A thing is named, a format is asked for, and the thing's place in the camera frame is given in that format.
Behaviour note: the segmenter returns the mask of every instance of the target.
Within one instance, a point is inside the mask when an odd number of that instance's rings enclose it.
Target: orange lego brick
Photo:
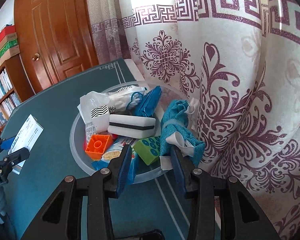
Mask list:
[[[93,160],[101,160],[105,151],[113,144],[111,135],[94,134],[90,138],[90,141],[85,150]]]

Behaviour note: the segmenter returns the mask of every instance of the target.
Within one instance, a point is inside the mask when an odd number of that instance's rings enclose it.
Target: wooden door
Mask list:
[[[14,22],[36,93],[98,65],[86,0],[15,0]]]

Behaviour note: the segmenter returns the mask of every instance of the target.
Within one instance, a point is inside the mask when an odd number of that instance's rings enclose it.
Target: curtain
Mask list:
[[[147,81],[199,99],[192,118],[206,143],[199,167],[216,177],[237,176],[280,237],[290,239],[300,226],[295,0],[87,2],[98,57],[131,57]],[[119,30],[113,39],[111,19]]]

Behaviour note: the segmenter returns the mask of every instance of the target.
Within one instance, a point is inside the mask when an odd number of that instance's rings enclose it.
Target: plastic bowl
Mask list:
[[[133,81],[128,83],[119,84],[114,87],[110,87],[103,91],[105,92],[115,92],[118,89],[122,87],[127,86],[140,86],[140,87],[146,87],[148,90],[153,89],[154,87],[160,85],[160,84],[154,84],[152,82],[146,82],[146,81]],[[159,101],[159,104],[162,109],[165,111],[170,104],[170,102],[174,99],[176,100],[185,100],[188,99],[184,94],[182,94],[180,91],[166,85],[160,85],[162,89],[162,95]],[[91,158],[85,153],[83,150],[83,145],[85,141],[85,125],[84,122],[80,116],[80,113],[78,113],[77,117],[74,119],[74,122],[71,127],[70,132],[70,149],[72,152],[72,156],[75,160],[75,162],[79,165],[79,167],[86,172],[88,175],[92,175],[96,172],[95,169],[93,169],[91,163]],[[139,169],[137,171],[137,175],[134,179],[134,184],[145,182],[151,179],[155,179],[158,176],[161,176],[167,171],[161,170],[160,167],[160,161],[157,161],[150,166],[146,166],[143,161],[140,161]]]

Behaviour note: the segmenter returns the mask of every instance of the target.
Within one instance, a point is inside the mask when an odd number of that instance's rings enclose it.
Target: black and white zigzag pattern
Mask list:
[[[94,117],[97,117],[97,116],[100,116],[103,114],[107,114],[107,113],[109,113],[108,106],[107,105],[100,106],[100,107],[97,107],[97,108],[91,110],[91,118],[94,118]]]

